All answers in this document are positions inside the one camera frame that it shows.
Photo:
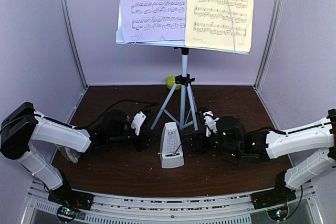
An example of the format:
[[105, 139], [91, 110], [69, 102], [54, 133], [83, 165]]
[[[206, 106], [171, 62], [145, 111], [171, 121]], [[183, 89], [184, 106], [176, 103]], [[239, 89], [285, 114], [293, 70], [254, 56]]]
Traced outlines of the white metronome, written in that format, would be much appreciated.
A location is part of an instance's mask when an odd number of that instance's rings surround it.
[[179, 130], [175, 122], [165, 123], [158, 152], [161, 168], [172, 169], [184, 166], [184, 154]]

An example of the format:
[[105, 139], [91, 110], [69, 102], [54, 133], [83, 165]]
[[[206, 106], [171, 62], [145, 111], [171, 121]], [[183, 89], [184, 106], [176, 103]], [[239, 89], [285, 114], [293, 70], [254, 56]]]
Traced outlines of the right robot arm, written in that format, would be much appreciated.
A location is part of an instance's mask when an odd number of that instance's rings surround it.
[[316, 122], [284, 131], [263, 127], [247, 132], [241, 119], [234, 116], [216, 118], [204, 107], [199, 115], [205, 130], [191, 137], [193, 152], [214, 149], [217, 155], [231, 155], [240, 161], [258, 164], [290, 153], [316, 150], [299, 165], [279, 173], [273, 189], [253, 193], [251, 199], [255, 209], [295, 200], [296, 190], [302, 184], [327, 168], [335, 167], [335, 109]]

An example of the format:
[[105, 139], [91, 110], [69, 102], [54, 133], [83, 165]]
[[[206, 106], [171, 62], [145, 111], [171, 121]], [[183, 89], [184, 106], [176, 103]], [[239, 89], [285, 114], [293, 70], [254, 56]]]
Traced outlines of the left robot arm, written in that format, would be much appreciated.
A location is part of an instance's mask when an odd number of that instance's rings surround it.
[[37, 177], [45, 185], [50, 201], [75, 211], [89, 210], [93, 194], [73, 190], [66, 175], [45, 160], [33, 141], [55, 144], [75, 164], [81, 154], [96, 156], [129, 144], [141, 152], [150, 144], [146, 125], [152, 116], [147, 106], [132, 120], [121, 110], [110, 110], [93, 122], [95, 127], [78, 127], [47, 117], [36, 111], [32, 103], [24, 102], [2, 122], [1, 153]]

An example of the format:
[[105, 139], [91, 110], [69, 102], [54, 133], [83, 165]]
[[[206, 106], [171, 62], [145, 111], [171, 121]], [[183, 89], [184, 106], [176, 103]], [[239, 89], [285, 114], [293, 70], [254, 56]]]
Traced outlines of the yellow sheet music page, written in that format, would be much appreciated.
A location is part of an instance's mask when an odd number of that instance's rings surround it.
[[184, 44], [247, 54], [253, 14], [254, 0], [187, 0]]

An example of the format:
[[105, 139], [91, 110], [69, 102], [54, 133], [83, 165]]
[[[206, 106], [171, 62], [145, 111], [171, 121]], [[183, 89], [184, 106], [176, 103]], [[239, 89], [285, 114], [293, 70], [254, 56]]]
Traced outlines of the white perforated music stand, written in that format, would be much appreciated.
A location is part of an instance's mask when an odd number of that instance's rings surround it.
[[[156, 11], [155, 15], [153, 16], [153, 18], [149, 18], [149, 20], [147, 21], [146, 25], [149, 25], [150, 22], [152, 22], [152, 20], [154, 19], [154, 17], [163, 10], [163, 8], [168, 5], [168, 3], [171, 0], [165, 0], [164, 3], [161, 5], [161, 7], [159, 7], [159, 9]], [[233, 13], [231, 11], [230, 8], [230, 4], [228, 2], [228, 0], [226, 1], [226, 5], [228, 8], [228, 13], [229, 13], [229, 20], [231, 21], [232, 25], [234, 26], [234, 19], [233, 19]], [[227, 51], [227, 52], [231, 52], [231, 53], [237, 53], [237, 54], [246, 54], [245, 52], [238, 52], [236, 51], [236, 45], [235, 45], [235, 28], [233, 28], [233, 47], [234, 50], [233, 51]], [[126, 42], [123, 41], [123, 34], [122, 34], [122, 8], [121, 8], [121, 0], [120, 0], [120, 5], [119, 5], [119, 16], [118, 16], [118, 30], [116, 33], [116, 42], [117, 44], [127, 44]], [[171, 41], [156, 41], [156, 42], [130, 42], [128, 43], [129, 45], [149, 45], [149, 46], [168, 46], [168, 47], [172, 47], [172, 46], [177, 46], [174, 47], [175, 49], [181, 49], [181, 55], [182, 55], [182, 73], [179, 76], [173, 77], [172, 80], [172, 87], [166, 97], [166, 99], [164, 100], [159, 112], [157, 113], [157, 116], [154, 120], [154, 122], [152, 123], [150, 130], [153, 131], [158, 123], [158, 121], [160, 120], [160, 117], [162, 116], [163, 113], [165, 113], [166, 115], [168, 115], [170, 117], [170, 119], [176, 123], [178, 129], [184, 129], [190, 125], [194, 125], [194, 129], [195, 131], [198, 130], [198, 126], [197, 126], [197, 107], [196, 107], [196, 103], [195, 103], [195, 98], [193, 95], [193, 91], [191, 88], [191, 84], [192, 82], [195, 81], [195, 78], [191, 78], [190, 75], [187, 73], [187, 66], [188, 66], [188, 54], [189, 54], [189, 48], [183, 47], [184, 46], [184, 42], [174, 42]], [[174, 92], [177, 90], [177, 87], [181, 85], [181, 101], [180, 101], [180, 117], [179, 119], [176, 119], [167, 109], [167, 105], [171, 99], [171, 97], [173, 96]], [[190, 110], [188, 113], [188, 116], [185, 120], [185, 104], [186, 104], [186, 96], [188, 95], [189, 98], [189, 104], [190, 104]], [[188, 117], [189, 114], [192, 114], [192, 120], [190, 122], [188, 122]]]

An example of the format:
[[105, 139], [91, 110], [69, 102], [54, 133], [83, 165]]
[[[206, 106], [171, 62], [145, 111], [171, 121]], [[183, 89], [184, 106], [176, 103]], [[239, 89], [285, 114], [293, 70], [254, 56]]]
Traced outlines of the purple sheet music page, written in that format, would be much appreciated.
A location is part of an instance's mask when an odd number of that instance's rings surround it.
[[186, 0], [120, 0], [124, 43], [184, 40]]

